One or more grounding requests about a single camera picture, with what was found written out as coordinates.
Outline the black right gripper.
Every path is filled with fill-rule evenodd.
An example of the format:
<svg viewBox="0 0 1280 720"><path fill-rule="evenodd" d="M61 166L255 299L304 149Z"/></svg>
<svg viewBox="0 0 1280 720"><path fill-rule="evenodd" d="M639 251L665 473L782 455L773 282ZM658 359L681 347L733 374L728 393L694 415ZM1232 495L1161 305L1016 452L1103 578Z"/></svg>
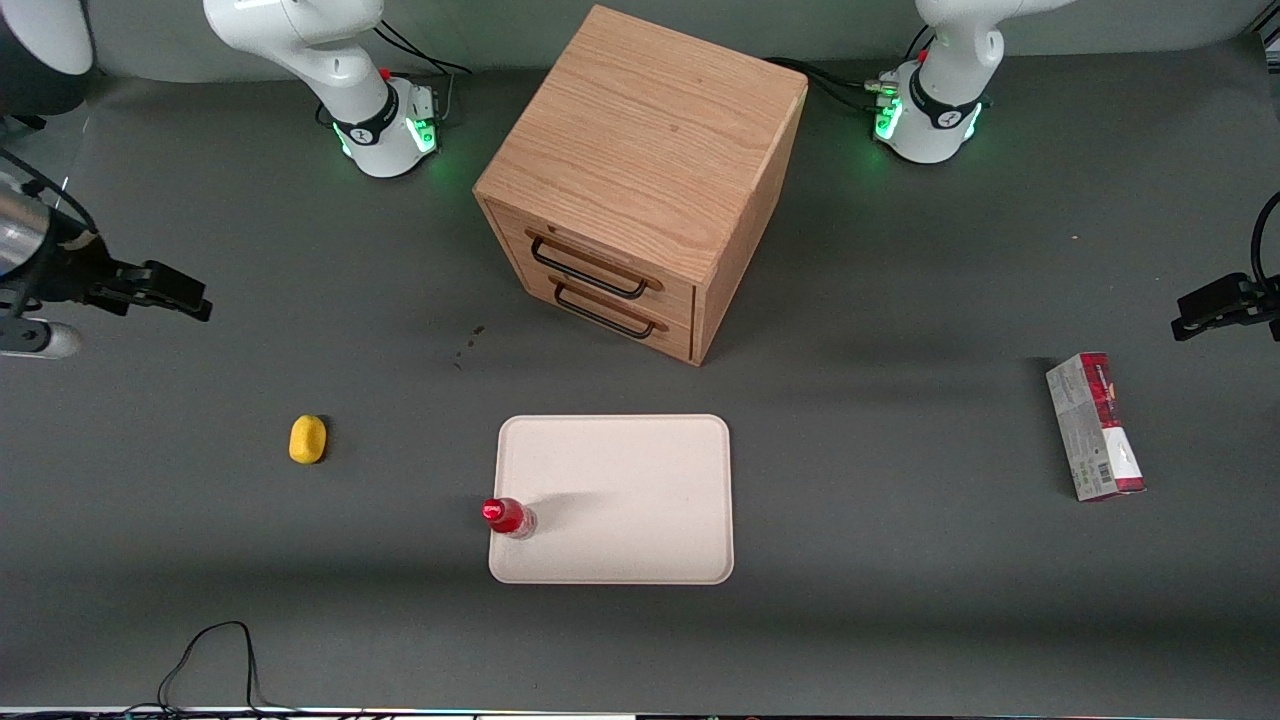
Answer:
<svg viewBox="0 0 1280 720"><path fill-rule="evenodd" d="M113 281L113 287L101 286ZM45 302L74 302L114 316L133 307L157 307L209 322L212 302L205 283L159 261L120 264L96 234L82 234L68 249L55 238L10 229L10 311L27 313Z"/></svg>

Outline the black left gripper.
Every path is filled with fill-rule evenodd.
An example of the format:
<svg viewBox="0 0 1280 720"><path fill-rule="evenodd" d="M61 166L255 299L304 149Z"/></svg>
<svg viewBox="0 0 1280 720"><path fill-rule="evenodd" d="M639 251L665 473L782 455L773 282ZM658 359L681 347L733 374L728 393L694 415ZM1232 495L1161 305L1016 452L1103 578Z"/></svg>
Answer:
<svg viewBox="0 0 1280 720"><path fill-rule="evenodd" d="M1179 316L1171 322L1178 342L1240 324L1243 316L1244 325L1266 324L1272 340L1280 341L1279 278L1251 282L1245 273L1230 273L1180 297L1178 309Z"/></svg>

